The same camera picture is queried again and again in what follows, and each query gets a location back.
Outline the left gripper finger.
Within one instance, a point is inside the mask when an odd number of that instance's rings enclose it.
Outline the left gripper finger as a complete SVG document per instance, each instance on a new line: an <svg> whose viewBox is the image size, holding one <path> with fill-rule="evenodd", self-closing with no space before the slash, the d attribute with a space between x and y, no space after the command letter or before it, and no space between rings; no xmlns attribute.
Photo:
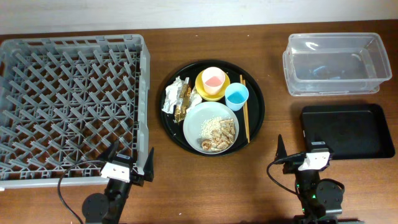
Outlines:
<svg viewBox="0 0 398 224"><path fill-rule="evenodd" d="M105 162L109 162L113 159L113 157L116 155L116 152L118 150L119 147L119 140L116 140L115 142L113 142L110 147L107 148L107 150L105 150L104 152L102 152L98 157L97 160L100 161L105 161Z"/></svg>
<svg viewBox="0 0 398 224"><path fill-rule="evenodd" d="M154 179L154 148L153 147L150 150L150 153L147 157L143 171L144 171L144 180L147 182L152 182Z"/></svg>

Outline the light blue plastic cup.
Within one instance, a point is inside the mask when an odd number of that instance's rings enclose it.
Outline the light blue plastic cup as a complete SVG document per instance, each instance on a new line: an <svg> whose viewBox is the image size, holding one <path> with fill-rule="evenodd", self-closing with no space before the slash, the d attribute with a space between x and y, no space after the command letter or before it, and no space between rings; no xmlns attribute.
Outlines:
<svg viewBox="0 0 398 224"><path fill-rule="evenodd" d="M238 111L248 100L249 92L245 85L232 83L227 86L224 97L226 106L232 111Z"/></svg>

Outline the yellow plastic bowl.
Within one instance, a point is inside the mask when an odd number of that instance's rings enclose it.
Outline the yellow plastic bowl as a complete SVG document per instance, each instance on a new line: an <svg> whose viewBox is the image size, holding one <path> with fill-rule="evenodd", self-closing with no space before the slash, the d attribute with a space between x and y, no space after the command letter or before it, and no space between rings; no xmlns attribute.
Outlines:
<svg viewBox="0 0 398 224"><path fill-rule="evenodd" d="M225 90L226 90L227 86L229 86L231 84L229 76L227 76L227 74L225 73L225 75L224 75L225 81L224 81L224 84L221 87L221 90L219 93L217 93L215 95L209 95L204 89L203 82L201 80L202 74L203 74L203 70L198 74L198 76L196 77L196 80L195 80L195 87L196 87L198 94L206 101L218 101L218 100L222 99L225 95Z"/></svg>

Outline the pink plastic cup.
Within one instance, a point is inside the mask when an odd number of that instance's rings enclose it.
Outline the pink plastic cup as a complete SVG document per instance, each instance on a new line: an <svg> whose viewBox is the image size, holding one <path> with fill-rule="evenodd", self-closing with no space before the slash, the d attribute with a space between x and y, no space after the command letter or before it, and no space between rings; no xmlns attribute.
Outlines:
<svg viewBox="0 0 398 224"><path fill-rule="evenodd" d="M215 95L221 90L225 82L225 74L218 67L208 67L203 71L201 80L205 92L209 95Z"/></svg>

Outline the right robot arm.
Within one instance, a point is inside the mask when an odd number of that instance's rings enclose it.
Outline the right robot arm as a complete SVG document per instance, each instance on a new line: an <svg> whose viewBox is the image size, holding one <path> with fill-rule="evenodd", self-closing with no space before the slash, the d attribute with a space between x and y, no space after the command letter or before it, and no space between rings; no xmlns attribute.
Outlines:
<svg viewBox="0 0 398 224"><path fill-rule="evenodd" d="M303 214L294 216L294 223L338 223L345 187L336 180L320 178L320 172L330 165L333 151L323 141L312 142L311 146L308 152L288 155L278 135L272 164L283 165L284 174L295 176L292 193L299 199Z"/></svg>

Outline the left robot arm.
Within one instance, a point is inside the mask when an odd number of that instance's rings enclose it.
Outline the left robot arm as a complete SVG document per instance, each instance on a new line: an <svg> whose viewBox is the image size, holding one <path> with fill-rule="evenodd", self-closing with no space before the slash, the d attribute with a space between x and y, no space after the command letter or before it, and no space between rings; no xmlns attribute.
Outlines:
<svg viewBox="0 0 398 224"><path fill-rule="evenodd" d="M101 176L109 181L104 193L91 194L83 202L81 210L86 223L118 223L131 187L142 187L145 181L154 179L154 149L150 150L143 173L139 174L133 169L134 158L118 154L118 146L119 141L115 141L98 156L99 161L104 162Z"/></svg>

